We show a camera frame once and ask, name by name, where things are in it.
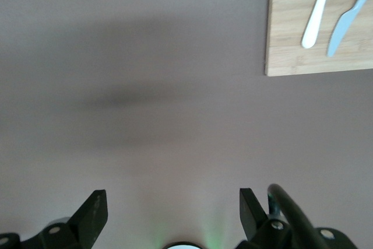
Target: white plastic fork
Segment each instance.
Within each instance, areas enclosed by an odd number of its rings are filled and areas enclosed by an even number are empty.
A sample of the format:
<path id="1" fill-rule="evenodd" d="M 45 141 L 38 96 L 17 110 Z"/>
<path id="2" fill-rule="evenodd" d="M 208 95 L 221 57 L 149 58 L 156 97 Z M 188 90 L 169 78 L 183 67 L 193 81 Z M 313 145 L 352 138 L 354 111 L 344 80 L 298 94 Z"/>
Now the white plastic fork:
<path id="1" fill-rule="evenodd" d="M 324 11 L 326 0 L 316 0 L 311 17 L 309 17 L 308 24 L 302 38 L 303 48 L 311 48 L 316 43 L 317 35 L 319 34 L 320 23 Z"/>

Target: screw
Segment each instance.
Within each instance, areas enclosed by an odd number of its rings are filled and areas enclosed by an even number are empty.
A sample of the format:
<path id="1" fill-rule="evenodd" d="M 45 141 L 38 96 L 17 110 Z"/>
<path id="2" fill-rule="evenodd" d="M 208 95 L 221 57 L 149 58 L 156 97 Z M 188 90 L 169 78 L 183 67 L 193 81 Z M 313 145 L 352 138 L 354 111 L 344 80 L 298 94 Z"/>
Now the screw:
<path id="1" fill-rule="evenodd" d="M 334 234 L 330 230 L 321 230 L 320 233 L 326 239 L 335 239 Z"/>
<path id="2" fill-rule="evenodd" d="M 54 233 L 59 232 L 60 229 L 61 229 L 60 227 L 53 227 L 48 232 L 49 232 L 49 234 L 54 234 Z"/>
<path id="3" fill-rule="evenodd" d="M 0 245 L 4 245 L 5 243 L 7 243 L 9 241 L 9 238 L 7 237 L 3 237 L 2 239 L 0 239 Z"/>
<path id="4" fill-rule="evenodd" d="M 284 225 L 280 221 L 274 221 L 270 224 L 276 230 L 282 230 Z"/>

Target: fork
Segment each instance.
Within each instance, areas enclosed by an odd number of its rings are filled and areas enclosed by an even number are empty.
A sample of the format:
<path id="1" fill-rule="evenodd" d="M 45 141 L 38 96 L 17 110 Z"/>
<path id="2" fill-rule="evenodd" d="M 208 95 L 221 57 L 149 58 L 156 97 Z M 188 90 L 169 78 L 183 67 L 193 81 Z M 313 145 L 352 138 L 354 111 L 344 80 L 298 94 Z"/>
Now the fork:
<path id="1" fill-rule="evenodd" d="M 303 34 L 303 48 L 311 48 L 316 43 L 325 3 L 326 0 L 316 0 L 314 9 L 312 10 L 311 16 L 309 17 L 305 32 Z"/>

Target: bamboo cutting board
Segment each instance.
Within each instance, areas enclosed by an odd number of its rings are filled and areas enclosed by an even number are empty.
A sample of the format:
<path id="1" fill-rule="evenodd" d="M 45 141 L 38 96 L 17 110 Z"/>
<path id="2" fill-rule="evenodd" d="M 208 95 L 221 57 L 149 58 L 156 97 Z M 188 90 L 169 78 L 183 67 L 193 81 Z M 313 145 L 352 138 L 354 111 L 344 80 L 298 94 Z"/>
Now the bamboo cutting board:
<path id="1" fill-rule="evenodd" d="M 368 0 L 351 24 L 335 55 L 326 56 L 341 14 L 356 0 L 326 0 L 316 44 L 301 39 L 316 0 L 270 0 L 266 74 L 297 75 L 373 68 L 373 0 Z"/>

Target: black cable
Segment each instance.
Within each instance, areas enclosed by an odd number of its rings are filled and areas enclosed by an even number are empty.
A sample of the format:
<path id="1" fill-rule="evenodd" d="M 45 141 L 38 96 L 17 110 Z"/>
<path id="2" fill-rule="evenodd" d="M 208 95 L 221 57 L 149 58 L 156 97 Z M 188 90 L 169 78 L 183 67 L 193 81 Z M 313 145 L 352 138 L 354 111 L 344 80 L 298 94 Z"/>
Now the black cable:
<path id="1" fill-rule="evenodd" d="M 325 241 L 315 230 L 300 207 L 277 184 L 268 187 L 269 213 L 286 217 L 295 239 L 304 249 L 328 249 Z"/>

